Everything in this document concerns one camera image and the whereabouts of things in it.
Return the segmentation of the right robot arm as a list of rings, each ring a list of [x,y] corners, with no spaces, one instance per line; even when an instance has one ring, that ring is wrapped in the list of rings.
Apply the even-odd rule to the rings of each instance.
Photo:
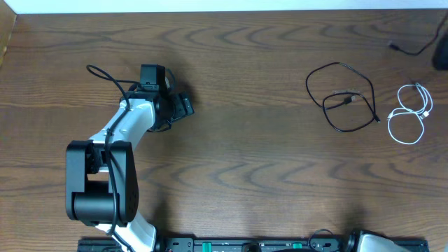
[[[420,55],[423,51],[425,51],[428,47],[432,46],[434,42],[438,39],[440,35],[440,31],[442,27],[447,22],[447,14],[445,14],[440,21],[439,25],[436,28],[434,37],[427,42],[426,45],[424,45],[419,51],[417,52],[409,52],[406,50],[403,50],[400,46],[389,43],[388,47],[394,51],[401,52],[405,55],[416,57]],[[443,37],[437,42],[436,49],[433,53],[432,62],[431,62],[433,68],[437,71],[446,71],[447,70],[447,32],[444,33]],[[406,107],[401,99],[400,99],[400,92],[403,88],[413,87],[416,88],[418,93],[420,94],[420,97],[423,102],[423,107],[419,110],[415,111],[411,108]],[[423,124],[423,119],[427,118],[429,116],[429,113],[433,109],[433,98],[431,97],[430,92],[421,84],[415,83],[415,84],[409,84],[404,85],[400,87],[397,91],[397,98],[399,101],[400,106],[398,108],[395,108],[388,114],[387,117],[387,127],[388,127],[388,133],[389,136],[396,141],[399,144],[404,145],[412,145],[416,144],[421,137],[423,136],[425,132],[425,126]],[[421,134],[417,138],[417,140],[413,142],[403,142],[399,141],[397,138],[394,137],[390,122],[394,117],[398,116],[406,116],[406,115],[413,115],[417,118],[421,125]],[[380,234],[375,234],[371,231],[367,230],[359,230],[359,231],[353,231],[350,236],[349,240],[346,243],[346,247],[344,249],[345,251],[357,251],[357,252],[406,252],[410,251],[409,248],[406,248],[405,245],[401,245],[396,241],[393,241],[392,239],[389,239],[388,237],[382,236]]]

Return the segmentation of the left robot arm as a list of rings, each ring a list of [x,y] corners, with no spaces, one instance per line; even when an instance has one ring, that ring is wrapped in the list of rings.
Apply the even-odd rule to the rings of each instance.
[[[161,251],[156,228],[139,212],[134,150],[145,133],[161,133],[191,116],[186,92],[174,92],[176,79],[159,64],[143,64],[140,79],[121,89],[115,115],[98,133],[66,147],[67,216],[95,227],[122,251]]]

